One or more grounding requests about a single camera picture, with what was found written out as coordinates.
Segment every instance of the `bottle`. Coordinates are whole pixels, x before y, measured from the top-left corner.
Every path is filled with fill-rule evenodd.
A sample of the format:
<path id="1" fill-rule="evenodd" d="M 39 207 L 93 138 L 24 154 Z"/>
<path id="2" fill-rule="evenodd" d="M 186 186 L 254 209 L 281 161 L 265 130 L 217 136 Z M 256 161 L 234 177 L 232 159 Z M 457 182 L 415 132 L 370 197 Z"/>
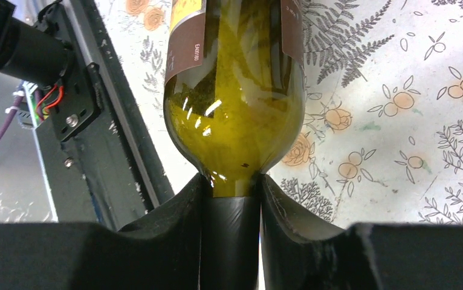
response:
<path id="1" fill-rule="evenodd" d="M 164 119 L 213 197 L 250 196 L 304 115 L 300 0 L 177 0 Z"/>

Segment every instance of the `green smudge print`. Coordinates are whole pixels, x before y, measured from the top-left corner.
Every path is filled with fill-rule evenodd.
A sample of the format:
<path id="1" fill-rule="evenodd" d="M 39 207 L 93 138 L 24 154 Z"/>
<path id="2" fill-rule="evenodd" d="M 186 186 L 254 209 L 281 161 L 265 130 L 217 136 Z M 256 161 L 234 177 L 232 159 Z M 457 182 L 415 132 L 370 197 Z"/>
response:
<path id="1" fill-rule="evenodd" d="M 422 117 L 424 116 L 424 114 L 422 114 L 422 112 L 420 112 L 420 111 L 417 110 L 417 109 L 412 109 L 411 111 L 412 111 L 413 113 L 419 114 L 419 115 L 422 116 Z"/>
<path id="2" fill-rule="evenodd" d="M 381 127 L 376 125 L 373 121 L 368 123 L 367 125 L 363 126 L 360 128 L 360 131 L 367 131 L 367 130 L 374 130 L 374 131 L 379 131 L 381 130 Z"/>
<path id="3" fill-rule="evenodd" d="M 424 160 L 424 163 L 422 164 L 422 168 L 425 169 L 427 173 L 433 174 L 433 172 L 431 171 L 431 168 L 429 167 L 429 165 L 427 165 L 427 162 L 425 160 Z"/>

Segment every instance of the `bottle body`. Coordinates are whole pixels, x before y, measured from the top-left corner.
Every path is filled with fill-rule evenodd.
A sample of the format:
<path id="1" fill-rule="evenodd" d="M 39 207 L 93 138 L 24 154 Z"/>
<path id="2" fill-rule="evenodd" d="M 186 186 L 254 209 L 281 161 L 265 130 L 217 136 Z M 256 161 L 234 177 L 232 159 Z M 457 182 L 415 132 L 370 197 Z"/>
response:
<path id="1" fill-rule="evenodd" d="M 207 0 L 202 64 L 166 83 L 164 117 L 214 197 L 248 196 L 299 134 L 303 72 L 282 48 L 280 0 Z"/>

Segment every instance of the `screw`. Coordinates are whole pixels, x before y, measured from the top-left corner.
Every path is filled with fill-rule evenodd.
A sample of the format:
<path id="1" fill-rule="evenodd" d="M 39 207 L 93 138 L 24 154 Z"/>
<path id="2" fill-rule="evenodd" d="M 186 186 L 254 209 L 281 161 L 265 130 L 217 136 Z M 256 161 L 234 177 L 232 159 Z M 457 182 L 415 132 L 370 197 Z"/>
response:
<path id="1" fill-rule="evenodd" d="M 67 158 L 67 159 L 64 161 L 64 166 L 66 166 L 66 168 L 70 168 L 72 165 L 73 165 L 73 159 Z"/>
<path id="2" fill-rule="evenodd" d="M 66 124 L 68 124 L 69 127 L 73 128 L 73 127 L 77 126 L 78 123 L 79 123 L 79 118 L 75 114 L 73 114 L 73 115 L 69 116 L 68 118 L 66 118 Z"/>

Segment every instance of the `red wire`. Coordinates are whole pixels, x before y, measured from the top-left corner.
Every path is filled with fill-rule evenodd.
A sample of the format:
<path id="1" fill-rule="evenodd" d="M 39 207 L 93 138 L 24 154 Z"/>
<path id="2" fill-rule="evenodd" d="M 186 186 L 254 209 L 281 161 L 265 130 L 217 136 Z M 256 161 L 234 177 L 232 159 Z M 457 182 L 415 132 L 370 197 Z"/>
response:
<path id="1" fill-rule="evenodd" d="M 64 97 L 64 86 L 59 87 L 59 96 L 57 97 L 57 100 L 55 100 L 52 104 L 46 106 L 45 109 L 48 110 L 49 108 L 57 106 L 60 103 L 60 101 L 62 101 L 62 97 Z"/>
<path id="2" fill-rule="evenodd" d="M 50 92 L 48 92 L 48 93 L 45 95 L 45 97 L 43 97 L 43 98 L 41 99 L 41 101 L 39 101 L 39 102 L 37 103 L 37 105 L 36 105 L 36 114 L 39 116 L 39 118 L 40 118 L 42 121 L 43 121 L 43 118 L 41 118 L 41 114 L 38 113 L 37 110 L 40 108 L 41 104 L 53 94 L 53 92 L 54 92 L 56 89 L 57 89 L 57 85 L 54 85 L 54 87 L 50 90 Z"/>

